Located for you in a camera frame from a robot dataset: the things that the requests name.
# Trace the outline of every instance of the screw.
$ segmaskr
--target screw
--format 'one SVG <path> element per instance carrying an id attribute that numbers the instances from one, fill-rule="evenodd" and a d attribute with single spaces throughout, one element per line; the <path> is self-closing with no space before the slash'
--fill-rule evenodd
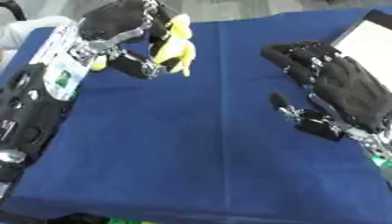
<path id="1" fill-rule="evenodd" d="M 37 101 L 37 100 L 39 99 L 39 91 L 37 91 L 37 90 L 35 90 L 35 89 L 30 90 L 27 94 L 28 94 L 28 95 L 30 96 L 30 98 L 31 98 L 32 100 L 34 100 L 34 101 Z"/>

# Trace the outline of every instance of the table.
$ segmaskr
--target table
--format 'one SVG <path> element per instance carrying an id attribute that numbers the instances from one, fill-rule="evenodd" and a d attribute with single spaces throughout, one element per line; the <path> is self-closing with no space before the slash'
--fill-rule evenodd
<path id="1" fill-rule="evenodd" d="M 332 41 L 368 10 L 195 24 L 190 78 L 92 73 L 3 209 L 163 223 L 391 223 L 392 194 L 378 169 L 355 142 L 298 132 L 276 113 L 268 101 L 274 91 L 309 105 L 260 57 L 269 44 Z M 35 31 L 2 78 L 49 32 Z"/>

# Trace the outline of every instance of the green part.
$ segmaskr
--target green part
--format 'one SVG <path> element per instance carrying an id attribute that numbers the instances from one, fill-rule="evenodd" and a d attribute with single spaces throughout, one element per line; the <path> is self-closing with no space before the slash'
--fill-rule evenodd
<path id="1" fill-rule="evenodd" d="M 141 221 L 110 219 L 108 224 L 142 224 Z"/>
<path id="2" fill-rule="evenodd" d="M 384 167 L 384 166 L 392 167 L 392 161 L 377 156 L 373 156 L 372 160 L 378 167 Z"/>
<path id="3" fill-rule="evenodd" d="M 61 76 L 56 80 L 56 84 L 65 88 L 68 85 L 69 79 L 71 78 L 71 74 L 67 71 L 63 71 Z"/>

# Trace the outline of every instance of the black robotic glove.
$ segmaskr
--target black robotic glove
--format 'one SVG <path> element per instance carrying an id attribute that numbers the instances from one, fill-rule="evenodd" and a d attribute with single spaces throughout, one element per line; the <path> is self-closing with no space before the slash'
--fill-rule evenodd
<path id="1" fill-rule="evenodd" d="M 167 35 L 165 25 L 171 16 L 165 5 L 156 0 L 117 0 L 87 13 L 80 25 L 80 35 L 85 40 L 108 40 L 143 26 L 149 19 L 149 27 L 144 29 L 160 39 Z M 128 42 L 137 42 L 143 37 L 144 34 Z"/>
<path id="2" fill-rule="evenodd" d="M 262 49 L 262 56 L 309 91 L 314 106 L 329 108 L 329 116 L 334 110 L 345 123 L 370 134 L 390 125 L 392 94 L 357 61 L 341 57 L 330 45 L 318 41 L 270 45 Z"/>

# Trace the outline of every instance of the robotic hand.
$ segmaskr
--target robotic hand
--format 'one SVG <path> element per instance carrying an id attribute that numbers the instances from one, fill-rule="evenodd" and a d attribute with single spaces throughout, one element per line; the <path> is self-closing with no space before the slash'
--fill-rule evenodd
<path id="1" fill-rule="evenodd" d="M 190 18 L 186 14 L 177 15 L 158 1 L 119 1 L 88 13 L 81 24 L 80 33 L 84 39 L 93 41 L 93 45 L 105 48 L 113 45 L 108 45 L 110 41 L 119 42 L 119 38 L 126 42 L 139 41 L 145 36 L 143 30 L 150 28 L 152 62 L 132 52 L 114 50 L 100 57 L 100 65 L 94 63 L 93 69 L 103 69 L 109 60 L 109 66 L 140 78 L 155 75 L 158 69 L 154 65 L 160 65 L 160 69 L 164 68 L 169 73 L 183 71 L 185 76 L 189 76 L 189 66 L 196 56 L 195 47 L 189 41 L 192 37 L 189 25 Z M 103 39 L 110 41 L 103 45 Z M 138 62 L 144 63 L 142 69 L 137 67 Z"/>
<path id="2" fill-rule="evenodd" d="M 299 130 L 334 141 L 351 137 L 378 158 L 392 160 L 392 94 L 357 61 L 318 41 L 270 45 L 262 56 L 308 93 L 316 110 L 296 109 L 280 94 L 270 96 Z"/>
<path id="3" fill-rule="evenodd" d="M 0 199 L 55 136 L 90 68 L 142 79 L 163 70 L 189 74 L 195 50 L 185 18 L 158 0 L 117 0 L 56 28 L 0 93 Z M 146 36 L 150 57 L 120 47 Z"/>

